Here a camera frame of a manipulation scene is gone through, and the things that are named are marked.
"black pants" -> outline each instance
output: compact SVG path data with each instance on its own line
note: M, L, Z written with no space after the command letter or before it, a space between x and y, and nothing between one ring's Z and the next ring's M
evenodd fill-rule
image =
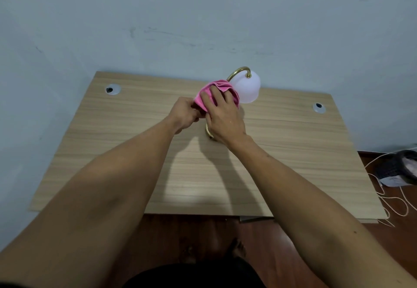
M123 288L136 287L265 287L244 259L224 258L197 264L172 264L136 275Z

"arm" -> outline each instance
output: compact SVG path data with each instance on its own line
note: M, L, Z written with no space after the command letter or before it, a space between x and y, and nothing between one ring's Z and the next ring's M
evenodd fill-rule
M140 222L175 133L201 116L192 98L81 169L0 254L0 280L97 287Z
M330 287L417 287L358 220L331 197L261 149L250 136L227 91L205 94L211 134L251 174L275 219L307 265Z

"white wall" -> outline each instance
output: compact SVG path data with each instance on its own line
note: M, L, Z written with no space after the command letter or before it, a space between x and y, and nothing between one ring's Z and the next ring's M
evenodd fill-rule
M0 0L0 248L97 70L331 93L357 149L417 143L417 0Z

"tangled white cord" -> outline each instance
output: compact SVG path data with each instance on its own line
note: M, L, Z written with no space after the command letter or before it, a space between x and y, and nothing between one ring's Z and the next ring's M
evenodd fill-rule
M379 155L377 158L373 159L373 160L372 160L372 161L370 161L368 164L366 164L366 165L365 165L365 168L367 168L369 164L371 164L373 161L376 161L376 160L377 160L377 159L379 159L380 157L383 157L383 156L388 155L388 154L394 154L394 153L397 153L397 152L399 152L399 151L395 151L395 152L385 153L385 154ZM382 192L378 192L378 191L377 191L378 197L379 197L379 198L380 198L383 202L385 202L385 204L386 204L387 206L389 206L389 208L390 208L392 211L394 211L396 214L398 214L398 215L399 215L399 216L401 216L401 217L405 217L405 216L407 216L407 215L408 215L408 212L409 212L409 207L408 207L408 205L410 205L410 206L411 206L414 210L416 210L416 211L417 211L417 208L416 208L415 206L413 206L413 205L412 205L412 203L411 203L410 201L408 201L407 197L405 197L404 191L402 190L401 186L399 186L399 190L401 191L402 196L404 197L404 199L402 199L402 198L400 198L400 197L384 197L384 196L385 196L385 191L384 191L384 187L383 187L383 185L382 185L381 181L380 181L380 180L378 179L378 177L376 177L374 174L368 173L368 175L371 175L371 176L375 177L375 179L378 181L379 186L381 187ZM404 203L404 205L405 205L405 213L402 215L401 213L399 213L399 212L395 211L395 209L394 209L393 207L391 207L391 206L389 205L389 203L388 203L385 199L400 199L400 200ZM388 209L387 209L387 208L385 208L385 207L383 207L383 208L384 208L384 210L385 210L385 212L387 213L387 216L388 216L388 217L385 219L385 222L387 222L387 223L389 223L389 224L387 224L387 223L385 223L385 222L382 222L381 220L378 220L378 222L380 222L380 223L382 223L382 224L384 224L384 225L387 225L388 227L395 227L395 226L394 226L394 225L393 225L390 221L388 221L388 219L391 217L390 212L388 211Z

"white lamp shade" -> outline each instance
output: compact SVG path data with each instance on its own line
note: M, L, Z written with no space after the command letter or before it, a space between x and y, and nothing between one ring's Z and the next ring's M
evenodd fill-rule
M251 71L252 76L247 78L246 71L241 71L229 82L239 95L239 100L243 104L253 102L258 98L261 88L261 79L258 74Z

